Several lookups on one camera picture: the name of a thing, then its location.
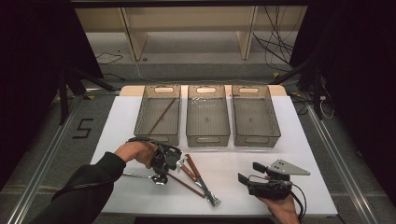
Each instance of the black panel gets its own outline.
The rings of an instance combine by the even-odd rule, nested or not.
[[[346,1],[331,41],[320,53],[318,67],[327,79],[337,115],[396,204],[392,177],[396,161],[396,16],[392,6],[384,1]],[[309,27],[299,38],[304,35],[310,35]],[[302,51],[302,58],[295,62],[303,60],[307,52]],[[306,81],[314,82],[312,77]]]
[[[0,3],[0,188],[37,134],[63,66],[103,77],[73,8]]]

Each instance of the cabinet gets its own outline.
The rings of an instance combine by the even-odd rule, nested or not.
[[[122,32],[131,54],[140,60],[149,32],[236,32],[241,58],[248,59],[252,34],[272,31],[278,20],[282,31],[298,31],[306,7],[120,7],[77,8],[85,32]]]

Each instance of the gray floor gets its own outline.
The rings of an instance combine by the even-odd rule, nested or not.
[[[275,69],[265,63],[275,63],[278,68],[288,69],[285,64],[271,59],[271,55],[263,52],[257,42],[253,42],[249,60],[240,58],[239,48],[232,33],[156,33],[150,34],[142,60],[134,63],[131,60],[123,34],[94,35],[88,34],[92,48],[99,55],[102,52],[121,54],[122,58],[111,64],[102,64],[101,69],[105,75],[104,81],[115,86],[145,85],[158,83],[191,84],[219,82],[222,84],[253,84],[268,83],[274,79]],[[99,63],[107,63],[118,57],[98,58]],[[298,76],[284,83],[287,92],[297,91],[295,87]],[[40,132],[31,145],[31,150],[26,152],[13,176],[0,193],[0,223],[7,223],[15,205],[21,198],[35,176],[35,171],[47,153],[55,150],[53,160],[45,173],[23,222],[27,223],[43,207],[50,202],[52,194],[61,188],[67,178],[81,165],[89,163],[100,134],[106,123],[108,112],[117,93],[95,91],[100,89],[89,82],[85,83],[91,90],[83,99],[70,94],[70,104],[75,107],[70,123],[64,130],[64,138],[54,149],[52,139],[57,135],[62,126],[60,120],[60,102],[54,99],[49,107],[46,122],[40,127]],[[302,103],[295,103],[296,112],[305,112]],[[305,135],[318,162],[318,167],[325,183],[332,195],[332,199],[340,216],[346,223],[365,223],[361,218],[359,209],[354,204],[353,197],[343,184],[337,169],[332,161],[322,136],[317,131],[311,115],[306,113],[299,116]],[[84,127],[92,130],[88,138],[77,139],[86,132],[78,131],[82,119]],[[396,209],[387,195],[375,181],[364,159],[356,154],[354,143],[350,140],[345,127],[337,118],[324,119],[323,123],[329,131],[332,140],[342,158],[347,161],[347,168],[356,180],[364,198],[369,203],[378,223],[394,223]],[[133,223],[134,217],[121,217],[102,214],[95,223]],[[306,217],[304,223],[342,223],[339,217],[316,218]]]

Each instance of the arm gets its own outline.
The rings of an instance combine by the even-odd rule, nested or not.
[[[156,146],[132,142],[107,152],[95,165],[83,165],[70,177],[65,187],[117,180],[126,162],[137,160],[150,168]],[[53,200],[31,223],[93,223],[105,206],[114,184],[67,191]]]
[[[272,201],[265,198],[259,198],[260,201],[268,205],[268,210],[276,217],[281,224],[298,224],[294,200],[289,195],[285,200]]]

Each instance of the metal rod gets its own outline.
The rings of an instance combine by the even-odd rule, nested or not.
[[[168,111],[168,109],[171,107],[171,105],[173,104],[173,102],[176,100],[176,98],[174,98],[172,100],[172,102],[166,107],[166,109],[163,111],[163,113],[160,115],[160,117],[157,119],[157,121],[155,121],[154,126],[152,126],[151,130],[148,132],[148,134],[151,134],[151,132],[154,130],[154,128],[157,126],[158,122],[160,122],[160,120],[163,118],[163,115],[165,115],[166,111]]]
[[[375,213],[368,200],[364,196],[361,188],[355,180],[355,177],[350,172],[347,162],[344,161],[343,156],[341,155],[338,147],[332,140],[329,131],[327,130],[323,120],[319,120],[315,115],[315,111],[311,106],[308,107],[309,116],[311,117],[315,127],[317,128],[318,134],[325,145],[330,158],[343,181],[344,186],[352,200],[355,204],[355,207],[361,216],[361,220],[363,223],[372,224],[378,223],[378,219],[375,217]]]
[[[205,195],[204,195],[203,193],[199,192],[199,191],[196,190],[196,189],[193,189],[192,187],[190,187],[189,185],[187,185],[186,183],[184,183],[183,181],[181,181],[180,179],[178,179],[178,178],[175,177],[174,175],[171,175],[171,174],[169,174],[169,173],[168,173],[168,175],[169,175],[170,177],[174,178],[178,183],[182,184],[184,187],[186,187],[186,188],[190,189],[192,192],[198,194],[201,198],[205,198]]]
[[[25,192],[22,194],[20,200],[18,201],[17,205],[15,206],[14,210],[12,211],[11,216],[8,219],[8,224],[16,224],[22,223],[23,219],[26,216],[26,213],[37,194],[37,190],[40,187],[42,181],[44,180],[45,175],[47,174],[48,169],[58,152],[59,147],[61,146],[62,141],[64,140],[65,133],[68,130],[71,120],[73,120],[75,112],[82,102],[82,97],[78,96],[75,97],[73,100],[73,104],[70,108],[70,116],[67,117],[63,125],[60,125],[58,128],[57,133],[52,139],[44,158],[41,160],[40,164],[38,165],[37,169],[35,170],[35,174],[33,175],[32,179],[30,180],[28,186],[26,187]]]

